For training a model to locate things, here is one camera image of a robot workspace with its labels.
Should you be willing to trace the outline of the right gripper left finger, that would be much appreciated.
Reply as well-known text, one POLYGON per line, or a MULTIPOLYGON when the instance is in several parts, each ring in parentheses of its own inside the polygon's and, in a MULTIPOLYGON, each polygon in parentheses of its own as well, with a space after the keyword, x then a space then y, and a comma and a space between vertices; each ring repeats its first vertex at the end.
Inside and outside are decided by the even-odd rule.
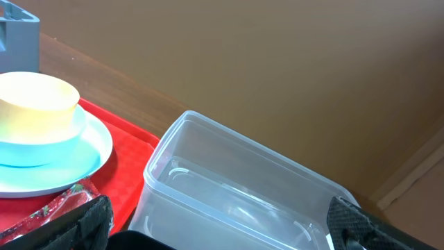
POLYGON ((1 250, 105 250, 113 211, 101 195, 30 233, 1 246, 1 250))

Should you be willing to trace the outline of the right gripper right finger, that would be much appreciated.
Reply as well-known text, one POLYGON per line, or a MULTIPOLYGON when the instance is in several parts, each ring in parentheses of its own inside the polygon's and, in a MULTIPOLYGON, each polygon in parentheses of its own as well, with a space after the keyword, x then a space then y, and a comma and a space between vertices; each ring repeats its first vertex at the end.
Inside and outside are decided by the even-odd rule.
POLYGON ((327 227, 335 250, 436 250, 342 197, 330 201, 327 227))

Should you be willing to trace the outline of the red snack wrapper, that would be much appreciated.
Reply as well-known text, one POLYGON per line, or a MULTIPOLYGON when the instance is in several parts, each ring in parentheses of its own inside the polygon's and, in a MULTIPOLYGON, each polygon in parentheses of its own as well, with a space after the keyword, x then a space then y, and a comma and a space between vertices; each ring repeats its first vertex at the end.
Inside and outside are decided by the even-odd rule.
POLYGON ((85 178, 64 192, 31 198, 1 199, 1 244, 4 245, 57 219, 100 195, 85 178))

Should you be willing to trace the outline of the light blue bowl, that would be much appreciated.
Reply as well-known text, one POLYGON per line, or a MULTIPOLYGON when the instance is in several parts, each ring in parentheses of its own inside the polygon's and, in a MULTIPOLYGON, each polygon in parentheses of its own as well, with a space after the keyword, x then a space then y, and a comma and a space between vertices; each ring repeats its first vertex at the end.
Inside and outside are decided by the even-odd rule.
POLYGON ((36 167, 58 161, 74 151, 87 126, 84 108, 77 105, 69 127, 36 140, 1 138, 1 164, 11 167, 36 167))

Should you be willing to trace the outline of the yellow plastic cup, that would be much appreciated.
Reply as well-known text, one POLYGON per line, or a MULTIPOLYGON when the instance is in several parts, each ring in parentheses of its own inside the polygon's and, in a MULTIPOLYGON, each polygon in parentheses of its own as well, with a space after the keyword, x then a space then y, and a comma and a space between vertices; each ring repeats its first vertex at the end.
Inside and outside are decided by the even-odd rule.
POLYGON ((72 134, 78 90, 68 82, 35 72, 1 75, 1 140, 34 144, 72 134))

